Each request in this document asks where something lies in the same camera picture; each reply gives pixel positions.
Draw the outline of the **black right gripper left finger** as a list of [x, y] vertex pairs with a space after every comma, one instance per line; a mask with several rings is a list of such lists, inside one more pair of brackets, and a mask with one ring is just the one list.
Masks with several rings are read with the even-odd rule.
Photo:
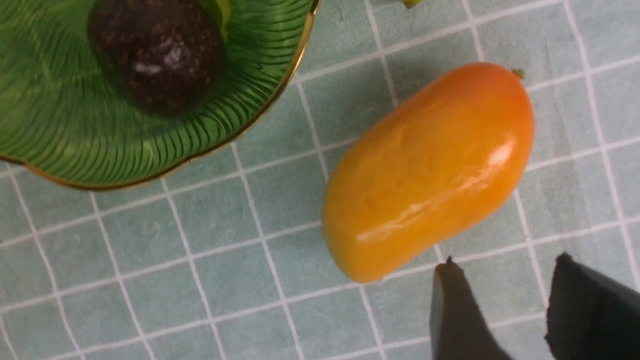
[[449, 256], [435, 267], [430, 301], [434, 360], [510, 360], [494, 338], [461, 266]]

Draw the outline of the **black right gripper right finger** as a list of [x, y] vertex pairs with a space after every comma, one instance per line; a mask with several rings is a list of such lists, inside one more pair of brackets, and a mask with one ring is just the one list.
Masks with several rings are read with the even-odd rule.
[[555, 260], [544, 337], [556, 360], [637, 360], [640, 299], [637, 291], [577, 262]]

